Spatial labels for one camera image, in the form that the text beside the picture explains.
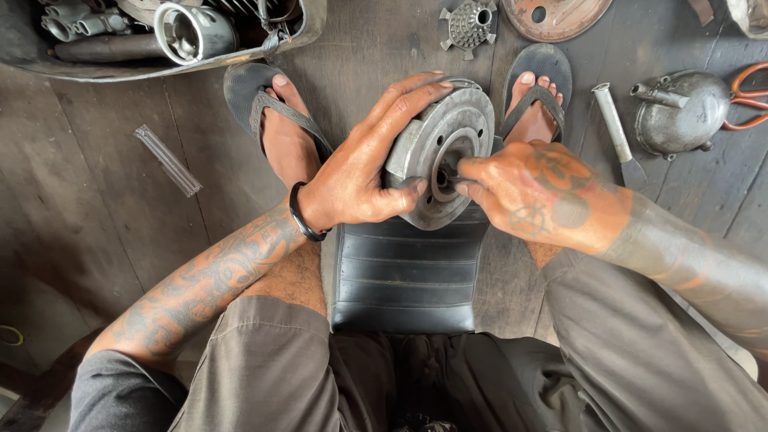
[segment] seat cushion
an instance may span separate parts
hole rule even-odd
[[[422,231],[400,217],[336,230],[334,331],[458,334],[473,331],[472,295],[488,230],[471,203],[451,224]]]

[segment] brown shorts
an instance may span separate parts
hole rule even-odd
[[[768,395],[653,281],[570,250],[541,275],[561,348],[330,334],[308,308],[242,297],[171,430],[384,431],[404,382],[444,391],[460,430],[768,428]]]

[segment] hand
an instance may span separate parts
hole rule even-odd
[[[382,167],[411,119],[451,92],[451,83],[436,82],[441,77],[441,72],[422,72],[391,85],[315,178],[299,189],[299,211],[310,228],[319,232],[340,223],[380,222],[415,208],[427,180],[409,178],[398,188],[382,189]]]
[[[524,240],[604,252],[630,217],[632,191],[608,183],[560,143],[512,142],[490,158],[464,158],[456,190],[498,229]]]

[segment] clear plastic tube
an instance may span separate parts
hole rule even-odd
[[[185,193],[187,198],[196,194],[203,188],[199,181],[184,167],[176,156],[165,147],[157,135],[149,129],[149,126],[142,125],[136,129],[134,136],[139,138],[150,149],[153,155],[163,164],[163,171],[176,185]]]

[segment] sandal strap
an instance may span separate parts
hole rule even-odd
[[[261,152],[264,153],[264,156],[266,156],[266,152],[264,151],[264,141],[261,139],[261,112],[264,110],[264,107],[272,108],[273,110],[287,117],[292,122],[306,129],[312,135],[315,135],[315,141],[319,140],[320,143],[322,143],[322,146],[325,147],[325,149],[328,151],[328,155],[333,152],[333,148],[328,144],[328,140],[326,140],[326,137],[323,136],[323,133],[311,118],[291,108],[285,102],[269,96],[264,91],[264,87],[261,87],[259,88],[259,91],[256,94],[256,98],[253,100],[253,105],[251,106],[250,127],[253,131],[253,134],[259,138]]]
[[[558,138],[562,138],[563,130],[565,130],[565,111],[560,106],[560,104],[558,104],[558,100],[552,96],[552,93],[550,93],[548,89],[541,87],[539,84],[536,84],[531,87],[530,90],[525,92],[525,95],[523,95],[522,99],[520,99],[520,102],[515,105],[515,107],[502,123],[502,129],[500,133],[502,140],[507,138],[507,135],[509,135],[509,132],[512,131],[512,128],[518,123],[518,121],[520,121],[520,118],[522,118],[525,111],[535,101],[541,101],[541,103],[544,104],[549,112],[552,113],[554,122],[558,125],[558,130],[555,132],[552,141],[558,141]]]

